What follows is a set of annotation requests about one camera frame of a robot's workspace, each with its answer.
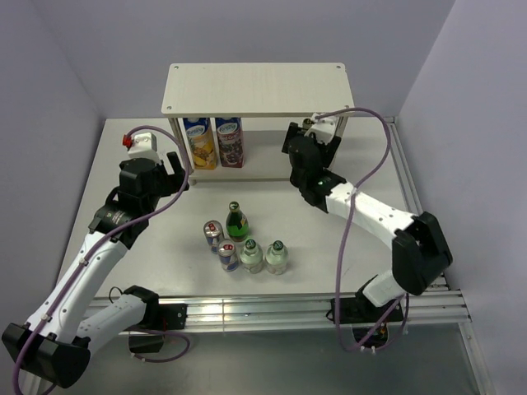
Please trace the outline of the green glass bottle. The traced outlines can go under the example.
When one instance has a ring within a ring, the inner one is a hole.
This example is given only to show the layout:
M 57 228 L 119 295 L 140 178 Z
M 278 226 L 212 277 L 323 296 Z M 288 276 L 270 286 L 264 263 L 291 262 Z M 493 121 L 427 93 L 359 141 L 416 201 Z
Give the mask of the green glass bottle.
M 242 242 L 249 234 L 249 222 L 236 201 L 229 203 L 229 213 L 226 218 L 226 231 L 230 239 Z
M 314 122 L 310 118 L 305 118 L 302 122 L 302 127 L 304 129 L 309 129 L 313 124 Z

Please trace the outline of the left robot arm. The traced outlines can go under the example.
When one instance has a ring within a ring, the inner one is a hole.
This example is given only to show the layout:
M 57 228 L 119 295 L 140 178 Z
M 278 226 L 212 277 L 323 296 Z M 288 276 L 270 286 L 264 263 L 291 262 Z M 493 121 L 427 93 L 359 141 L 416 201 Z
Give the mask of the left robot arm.
M 69 388 L 83 375 L 91 356 L 130 328 L 153 329 L 161 320 L 159 296 L 131 286 L 109 307 L 85 318 L 96 292 L 131 250 L 149 220 L 161 214 L 161 198 L 176 202 L 188 189 L 189 162 L 175 152 L 163 160 L 146 156 L 120 163 L 119 184 L 91 223 L 77 256 L 44 303 L 23 324 L 10 323 L 2 343 L 15 366 L 12 385 L 20 393 L 21 371 Z

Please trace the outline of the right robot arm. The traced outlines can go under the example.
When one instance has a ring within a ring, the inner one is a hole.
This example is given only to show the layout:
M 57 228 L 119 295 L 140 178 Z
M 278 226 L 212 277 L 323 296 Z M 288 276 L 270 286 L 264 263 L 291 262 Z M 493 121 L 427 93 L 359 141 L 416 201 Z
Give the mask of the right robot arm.
M 321 211 L 351 220 L 391 251 L 391 268 L 358 292 L 358 315 L 375 320 L 385 306 L 405 293 L 420 295 L 453 262 L 439 221 L 391 207 L 329 170 L 342 141 L 335 120 L 304 125 L 290 123 L 282 152 L 291 163 L 291 184 L 304 200 Z

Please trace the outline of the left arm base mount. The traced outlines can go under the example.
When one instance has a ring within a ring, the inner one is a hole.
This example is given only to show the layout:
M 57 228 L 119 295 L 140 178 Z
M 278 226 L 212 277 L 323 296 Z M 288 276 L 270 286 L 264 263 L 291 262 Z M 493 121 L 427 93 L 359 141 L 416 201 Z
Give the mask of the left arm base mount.
M 187 318 L 188 305 L 184 303 L 160 304 L 155 318 L 150 323 L 140 324 L 142 335 L 128 337 L 128 350 L 135 355 L 150 356 L 158 354 L 168 340 L 163 334 L 149 331 L 173 332 L 183 330 Z

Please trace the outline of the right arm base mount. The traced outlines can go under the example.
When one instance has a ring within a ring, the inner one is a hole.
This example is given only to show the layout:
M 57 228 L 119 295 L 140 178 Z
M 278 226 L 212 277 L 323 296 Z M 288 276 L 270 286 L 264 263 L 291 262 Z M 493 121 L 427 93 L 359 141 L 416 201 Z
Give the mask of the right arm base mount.
M 341 298 L 340 299 L 340 323 L 341 324 L 364 324 L 375 323 L 382 314 L 389 308 L 391 300 L 382 307 L 375 307 L 368 300 L 362 298 Z M 403 321 L 403 310 L 401 303 L 398 303 L 394 310 L 387 316 L 382 324 L 373 332 L 365 342 L 364 347 L 384 346 L 389 340 L 389 323 L 401 323 Z

